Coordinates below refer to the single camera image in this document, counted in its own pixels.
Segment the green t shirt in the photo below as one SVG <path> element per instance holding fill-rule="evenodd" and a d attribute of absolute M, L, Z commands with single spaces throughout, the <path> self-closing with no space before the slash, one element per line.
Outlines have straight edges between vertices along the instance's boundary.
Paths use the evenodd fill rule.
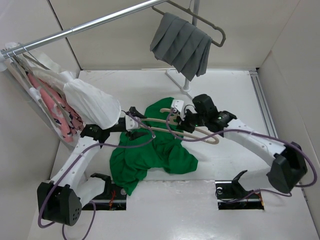
<path fill-rule="evenodd" d="M 173 97 L 166 97 L 148 106 L 144 112 L 147 118 L 166 120 L 168 113 L 160 112 L 170 108 Z M 119 146 L 136 146 L 147 142 L 151 133 L 147 129 L 134 130 L 133 133 L 144 135 L 130 140 L 123 132 L 119 137 Z M 169 174 L 187 174 L 194 172 L 198 160 L 189 153 L 172 134 L 155 131 L 156 138 L 149 144 L 137 148 L 116 148 L 110 160 L 110 172 L 114 183 L 122 187 L 130 196 L 139 181 L 142 181 L 153 168 L 163 169 Z"/>

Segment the beige plastic hanger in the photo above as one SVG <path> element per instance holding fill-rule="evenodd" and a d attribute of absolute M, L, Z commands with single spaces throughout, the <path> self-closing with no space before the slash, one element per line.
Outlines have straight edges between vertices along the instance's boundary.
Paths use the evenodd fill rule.
<path fill-rule="evenodd" d="M 197 133 L 202 134 L 202 137 L 210 135 L 210 133 L 208 131 L 201 129 L 200 127 L 195 127 L 195 129 L 192 130 L 191 132 L 188 132 L 186 130 L 182 130 L 182 127 L 178 126 L 177 119 L 178 119 L 178 114 L 174 113 L 173 115 L 171 115 L 169 117 L 168 125 L 170 126 L 170 129 L 173 131 L 173 133 L 177 136 L 180 136 L 181 138 L 185 137 L 185 138 L 190 138 L 193 140 L 199 140 L 201 137 L 194 135 L 193 132 L 197 132 Z M 164 124 L 164 125 L 166 124 L 166 120 L 160 119 L 159 117 L 158 118 L 156 118 L 156 117 L 143 118 L 142 122 L 145 122 L 148 124 L 149 123 L 159 123 L 159 124 Z M 211 144 L 211 145 L 217 145 L 220 142 L 220 140 L 216 136 L 212 136 L 212 137 L 206 138 L 201 141 L 204 143 L 207 143 L 207 144 Z"/>

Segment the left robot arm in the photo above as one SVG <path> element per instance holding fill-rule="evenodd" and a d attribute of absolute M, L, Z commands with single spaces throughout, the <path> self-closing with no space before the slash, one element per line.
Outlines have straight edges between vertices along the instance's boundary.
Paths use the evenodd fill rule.
<path fill-rule="evenodd" d="M 130 107 L 124 117 L 120 117 L 110 128 L 103 129 L 96 124 L 87 124 L 78 142 L 58 173 L 37 188 L 38 226 L 49 227 L 54 223 L 73 226 L 79 219 L 82 208 L 96 196 L 107 198 L 111 185 L 107 176 L 94 173 L 85 182 L 81 179 L 93 159 L 111 133 L 131 133 L 144 126 L 146 116 Z"/>

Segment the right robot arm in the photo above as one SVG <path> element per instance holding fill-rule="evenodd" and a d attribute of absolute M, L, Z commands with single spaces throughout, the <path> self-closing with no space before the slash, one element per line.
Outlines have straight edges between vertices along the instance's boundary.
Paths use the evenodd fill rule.
<path fill-rule="evenodd" d="M 253 189 L 274 188 L 288 194 L 307 173 L 301 147 L 260 134 L 228 111 L 218 111 L 210 96 L 201 94 L 192 99 L 195 112 L 185 109 L 182 100 L 173 100 L 171 109 L 177 117 L 178 128 L 192 133 L 196 127 L 207 127 L 216 135 L 231 140 L 262 159 L 268 168 L 247 173 L 242 171 L 231 184 L 231 191 L 243 197 Z"/>

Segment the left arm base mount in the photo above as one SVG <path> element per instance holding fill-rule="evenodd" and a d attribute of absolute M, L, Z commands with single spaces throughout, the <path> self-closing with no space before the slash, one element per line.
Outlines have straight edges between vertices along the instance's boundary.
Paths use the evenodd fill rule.
<path fill-rule="evenodd" d="M 110 176 L 94 173 L 93 178 L 104 181 L 104 190 L 93 198 L 97 211 L 125 211 L 127 209 L 127 193 L 124 188 L 116 185 Z"/>

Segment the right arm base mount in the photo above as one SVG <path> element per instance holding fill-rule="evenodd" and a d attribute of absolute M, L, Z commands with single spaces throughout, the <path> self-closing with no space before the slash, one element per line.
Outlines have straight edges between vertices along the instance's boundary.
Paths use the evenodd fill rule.
<path fill-rule="evenodd" d="M 215 196 L 218 210 L 264 210 L 264 203 L 260 193 L 245 190 L 239 183 L 247 172 L 243 170 L 232 180 L 217 180 L 215 182 Z"/>

